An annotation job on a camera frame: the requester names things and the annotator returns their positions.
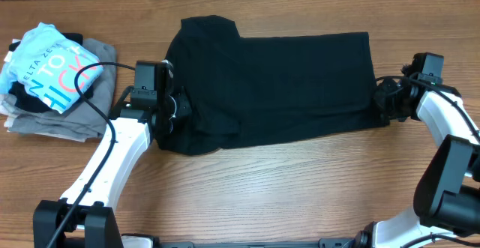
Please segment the black t-shirt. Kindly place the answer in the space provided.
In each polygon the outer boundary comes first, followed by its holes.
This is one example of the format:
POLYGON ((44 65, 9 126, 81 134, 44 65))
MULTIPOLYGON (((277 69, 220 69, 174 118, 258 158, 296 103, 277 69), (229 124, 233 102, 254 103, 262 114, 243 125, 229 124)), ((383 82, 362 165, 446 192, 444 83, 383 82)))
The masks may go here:
POLYGON ((191 111, 158 146, 186 155, 382 127, 365 32, 242 37, 221 16, 183 19, 166 53, 191 111))

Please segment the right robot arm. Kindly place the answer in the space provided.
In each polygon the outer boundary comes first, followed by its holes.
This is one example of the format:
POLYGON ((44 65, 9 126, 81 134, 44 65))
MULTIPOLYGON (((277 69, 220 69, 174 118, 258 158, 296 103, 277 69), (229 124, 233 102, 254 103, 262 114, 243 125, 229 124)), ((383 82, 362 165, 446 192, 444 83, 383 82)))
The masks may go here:
POLYGON ((413 56, 401 76, 382 76, 373 96, 385 122, 408 118, 426 125, 438 149, 414 192, 412 207, 390 220, 372 222, 345 247, 423 247, 451 241, 479 243, 479 128, 464 108, 461 94, 444 85, 444 58, 430 52, 413 56))

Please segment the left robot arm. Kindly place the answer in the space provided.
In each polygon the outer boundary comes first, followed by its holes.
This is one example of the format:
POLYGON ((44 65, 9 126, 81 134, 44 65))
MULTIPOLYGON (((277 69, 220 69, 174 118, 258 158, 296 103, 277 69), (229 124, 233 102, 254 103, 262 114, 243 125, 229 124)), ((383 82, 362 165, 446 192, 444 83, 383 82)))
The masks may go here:
POLYGON ((106 132, 75 182, 57 201, 43 200, 33 214, 35 247, 159 247, 158 238, 119 231, 115 210, 122 190, 154 139, 173 131, 179 104, 173 93, 173 65, 138 61, 134 84, 110 114, 106 132))

